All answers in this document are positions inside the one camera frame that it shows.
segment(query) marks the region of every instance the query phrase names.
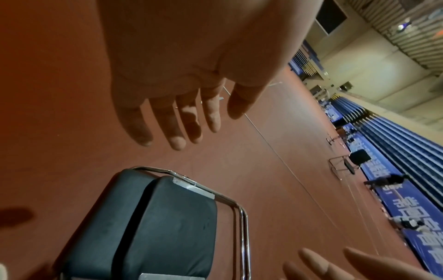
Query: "chair backrest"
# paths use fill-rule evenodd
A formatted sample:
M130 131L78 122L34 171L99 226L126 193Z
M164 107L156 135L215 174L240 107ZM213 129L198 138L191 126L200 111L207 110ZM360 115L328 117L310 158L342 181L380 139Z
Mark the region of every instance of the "chair backrest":
M361 149L355 151L349 155L349 160L356 165L361 165L367 161L371 160L371 157L366 153L365 150Z

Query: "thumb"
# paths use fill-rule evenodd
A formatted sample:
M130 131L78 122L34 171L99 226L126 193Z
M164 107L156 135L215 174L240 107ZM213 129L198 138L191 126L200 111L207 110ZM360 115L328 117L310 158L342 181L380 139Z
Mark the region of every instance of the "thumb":
M371 256L352 248L345 248L343 253L349 263L369 280L441 280L393 258Z

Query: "blue banner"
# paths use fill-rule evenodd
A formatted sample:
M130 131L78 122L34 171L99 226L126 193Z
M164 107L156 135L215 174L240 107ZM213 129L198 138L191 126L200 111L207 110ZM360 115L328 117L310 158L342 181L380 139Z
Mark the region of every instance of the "blue banner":
M346 130L352 127L351 124L344 126ZM401 172L359 132L355 133L352 138L354 141L347 143L351 152L364 149L371 157L370 161L361 166L362 171L369 180L389 174L401 174ZM415 250L416 255L421 258L426 268L431 273L443 278L442 212L408 180L403 182L403 184L376 188L375 191L391 216L410 217L416 220L422 220L425 223L426 228L424 231L419 232L404 229L402 233L412 249Z
M337 109L335 109L334 106L331 105L331 103L328 103L324 106L324 112L329 117L331 122L335 122L343 118L343 115L338 112Z

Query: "ceiling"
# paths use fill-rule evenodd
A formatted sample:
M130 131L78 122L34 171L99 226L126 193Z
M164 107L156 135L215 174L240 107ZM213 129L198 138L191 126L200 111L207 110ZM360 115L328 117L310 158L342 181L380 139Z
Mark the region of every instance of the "ceiling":
M348 4L402 52L443 72L443 0L348 0ZM398 26L411 22L404 31Z

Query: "person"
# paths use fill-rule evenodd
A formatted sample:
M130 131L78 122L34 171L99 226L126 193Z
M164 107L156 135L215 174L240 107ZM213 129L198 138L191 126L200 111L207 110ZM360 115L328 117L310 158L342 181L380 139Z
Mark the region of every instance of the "person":
M221 127L219 94L235 82L232 119L245 114L300 48L322 0L127 0L97 2L111 67L117 117L138 144L151 130L140 106L148 99L170 146L203 139L196 98L212 132Z
M395 216L388 218L391 225L397 229L412 229L421 231L425 223L422 220L416 220L414 218Z
M406 179L410 179L409 175L389 174L387 176L378 177L374 180L364 182L372 190L374 187L383 187L388 185L402 184Z
M393 258L372 256L352 248L345 248L347 261L368 280L441 280L441 278ZM354 280L349 272L330 263L309 249L301 249L302 262L322 280ZM293 262L283 264L287 280L310 280Z

